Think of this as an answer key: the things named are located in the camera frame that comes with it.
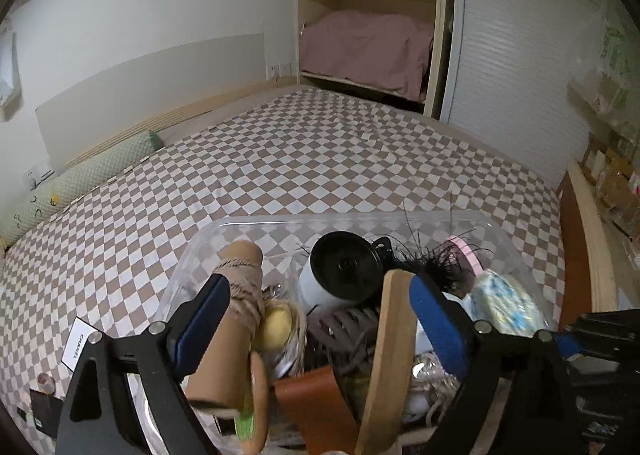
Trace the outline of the blue floral silk pouch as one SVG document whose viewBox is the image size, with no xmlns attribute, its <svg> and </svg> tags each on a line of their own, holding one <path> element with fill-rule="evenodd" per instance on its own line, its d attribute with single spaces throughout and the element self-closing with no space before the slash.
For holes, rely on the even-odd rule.
<svg viewBox="0 0 640 455">
<path fill-rule="evenodd" d="M 533 337 L 547 328 L 536 301 L 512 276 L 483 271 L 474 282 L 470 298 L 474 319 L 488 322 L 500 334 Z"/>
</svg>

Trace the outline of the white thermos bottle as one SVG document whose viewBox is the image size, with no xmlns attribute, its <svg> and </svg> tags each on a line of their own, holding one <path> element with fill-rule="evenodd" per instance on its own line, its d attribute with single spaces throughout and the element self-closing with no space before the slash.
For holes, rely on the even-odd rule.
<svg viewBox="0 0 640 455">
<path fill-rule="evenodd" d="M 324 234 L 311 248 L 300 272 L 300 304 L 308 315 L 357 305 L 377 307 L 384 276 L 394 261 L 392 242 L 386 236 L 367 241 L 347 231 Z"/>
</svg>

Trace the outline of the black product box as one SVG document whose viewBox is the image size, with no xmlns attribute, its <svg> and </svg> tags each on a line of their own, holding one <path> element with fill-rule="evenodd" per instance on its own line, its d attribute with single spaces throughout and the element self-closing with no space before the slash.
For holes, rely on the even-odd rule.
<svg viewBox="0 0 640 455">
<path fill-rule="evenodd" d="M 56 440 L 64 402 L 52 394 L 34 389 L 29 390 L 29 396 L 36 429 Z"/>
</svg>

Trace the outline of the white black Chanel box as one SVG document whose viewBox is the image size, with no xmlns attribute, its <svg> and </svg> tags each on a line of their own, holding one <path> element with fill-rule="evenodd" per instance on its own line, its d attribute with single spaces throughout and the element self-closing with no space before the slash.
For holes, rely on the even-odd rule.
<svg viewBox="0 0 640 455">
<path fill-rule="evenodd" d="M 76 316 L 62 354 L 62 364 L 74 371 L 89 337 L 99 329 Z"/>
</svg>

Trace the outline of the cardboard tube with twine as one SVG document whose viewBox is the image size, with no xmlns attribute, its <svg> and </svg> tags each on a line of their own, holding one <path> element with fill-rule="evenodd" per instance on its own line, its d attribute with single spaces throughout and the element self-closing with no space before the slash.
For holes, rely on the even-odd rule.
<svg viewBox="0 0 640 455">
<path fill-rule="evenodd" d="M 195 373 L 186 384 L 194 407 L 232 418 L 244 407 L 250 379 L 250 345 L 265 315 L 262 249 L 251 241 L 224 247 L 214 270 L 230 286 L 230 303 Z"/>
</svg>

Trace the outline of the checkered bed sheet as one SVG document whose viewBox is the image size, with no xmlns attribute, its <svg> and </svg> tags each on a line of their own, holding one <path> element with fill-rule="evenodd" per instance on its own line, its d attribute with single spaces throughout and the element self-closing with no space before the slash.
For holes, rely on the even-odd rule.
<svg viewBox="0 0 640 455">
<path fill-rule="evenodd" d="M 535 172 L 436 121 L 303 89 L 183 138 L 25 234 L 1 270 L 1 401 L 41 373 L 64 391 L 75 319 L 149 324 L 191 238 L 226 216 L 476 210 L 511 237 L 562 307 L 558 197 Z"/>
</svg>

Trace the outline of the pink round mirror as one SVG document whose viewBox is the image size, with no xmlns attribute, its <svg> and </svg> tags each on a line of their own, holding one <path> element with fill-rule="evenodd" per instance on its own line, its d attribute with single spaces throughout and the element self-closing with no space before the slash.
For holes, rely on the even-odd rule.
<svg viewBox="0 0 640 455">
<path fill-rule="evenodd" d="M 484 272 L 480 257 L 475 250 L 460 236 L 449 236 L 444 242 L 448 250 L 449 261 L 466 279 L 477 279 Z"/>
</svg>

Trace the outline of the clear plastic storage bin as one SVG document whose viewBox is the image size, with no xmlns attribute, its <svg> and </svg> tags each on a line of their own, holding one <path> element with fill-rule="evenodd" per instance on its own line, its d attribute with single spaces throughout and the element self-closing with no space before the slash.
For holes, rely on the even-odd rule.
<svg viewBox="0 0 640 455">
<path fill-rule="evenodd" d="M 380 305 L 308 315 L 299 301 L 298 279 L 311 248 L 324 234 L 355 233 L 367 241 L 386 236 L 395 261 L 391 269 L 432 270 L 444 295 L 472 315 L 471 290 L 449 261 L 444 242 L 460 236 L 480 257 L 484 271 L 512 276 L 536 301 L 547 328 L 555 319 L 540 282 L 516 250 L 508 234 L 488 216 L 471 210 L 303 215 L 281 220 L 234 219 L 206 227 L 195 236 L 165 289 L 156 318 L 167 321 L 179 305 L 190 301 L 205 276 L 220 262 L 224 247 L 251 241 L 262 249 L 262 292 L 265 315 L 254 348 L 262 357 L 269 381 L 298 377 L 324 366 L 334 371 L 337 386 L 355 415 L 366 401 L 380 321 Z"/>
</svg>

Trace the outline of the green long bolster pillow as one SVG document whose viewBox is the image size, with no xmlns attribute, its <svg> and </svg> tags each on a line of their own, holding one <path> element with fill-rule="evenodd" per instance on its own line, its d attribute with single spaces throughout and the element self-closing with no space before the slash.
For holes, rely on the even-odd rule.
<svg viewBox="0 0 640 455">
<path fill-rule="evenodd" d="M 1 213 L 1 247 L 8 249 L 27 232 L 115 175 L 164 146 L 151 131 L 138 133 L 45 181 Z"/>
</svg>

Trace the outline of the white hanging bag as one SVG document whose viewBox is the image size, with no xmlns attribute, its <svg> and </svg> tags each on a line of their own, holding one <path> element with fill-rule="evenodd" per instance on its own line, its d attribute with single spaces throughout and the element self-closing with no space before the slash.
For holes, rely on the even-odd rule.
<svg viewBox="0 0 640 455">
<path fill-rule="evenodd" d="M 0 48 L 0 102 L 6 108 L 21 92 L 20 75 L 15 55 L 15 33 L 6 30 L 1 35 Z"/>
</svg>

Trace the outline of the white roller cabinet door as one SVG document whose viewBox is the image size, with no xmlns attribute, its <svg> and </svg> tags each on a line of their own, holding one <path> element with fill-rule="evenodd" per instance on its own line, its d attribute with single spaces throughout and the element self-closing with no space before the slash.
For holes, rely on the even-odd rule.
<svg viewBox="0 0 640 455">
<path fill-rule="evenodd" d="M 454 0 L 440 119 L 557 186 L 602 123 L 570 92 L 596 0 Z"/>
</svg>

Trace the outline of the pink blanket in alcove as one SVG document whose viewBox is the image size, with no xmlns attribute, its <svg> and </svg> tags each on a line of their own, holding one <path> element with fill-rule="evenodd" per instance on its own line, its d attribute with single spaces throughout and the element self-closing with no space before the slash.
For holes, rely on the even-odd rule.
<svg viewBox="0 0 640 455">
<path fill-rule="evenodd" d="M 434 25 L 396 13 L 334 11 L 307 26 L 299 41 L 300 69 L 373 86 L 422 102 Z"/>
</svg>

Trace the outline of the white wall socket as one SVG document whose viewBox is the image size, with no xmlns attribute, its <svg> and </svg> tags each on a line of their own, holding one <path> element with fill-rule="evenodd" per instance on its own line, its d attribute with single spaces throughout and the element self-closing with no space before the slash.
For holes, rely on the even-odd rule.
<svg viewBox="0 0 640 455">
<path fill-rule="evenodd" d="M 23 183 L 28 190 L 36 189 L 40 184 L 55 176 L 55 170 L 49 159 L 40 161 L 23 174 Z"/>
</svg>

